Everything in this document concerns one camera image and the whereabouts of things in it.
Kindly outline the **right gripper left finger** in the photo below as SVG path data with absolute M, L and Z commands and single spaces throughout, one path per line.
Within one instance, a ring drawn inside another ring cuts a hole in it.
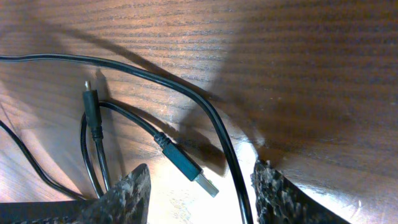
M 140 164 L 99 199 L 1 204 L 1 223 L 146 224 L 150 172 Z

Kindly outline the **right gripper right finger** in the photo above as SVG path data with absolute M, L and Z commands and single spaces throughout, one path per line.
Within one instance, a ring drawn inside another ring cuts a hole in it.
M 269 161 L 258 160 L 251 175 L 260 224 L 332 224 L 347 221 L 314 201 Z

